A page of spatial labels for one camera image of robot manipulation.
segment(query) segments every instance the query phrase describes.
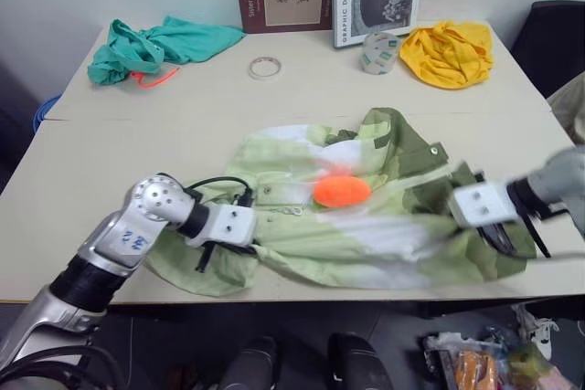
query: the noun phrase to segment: orange ball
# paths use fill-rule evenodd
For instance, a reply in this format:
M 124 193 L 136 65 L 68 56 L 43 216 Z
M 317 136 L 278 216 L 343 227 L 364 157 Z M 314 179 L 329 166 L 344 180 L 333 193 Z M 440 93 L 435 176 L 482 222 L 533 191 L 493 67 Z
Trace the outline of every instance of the orange ball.
M 345 207 L 366 201 L 372 194 L 369 185 L 351 175 L 326 177 L 314 187 L 314 201 L 327 207 Z

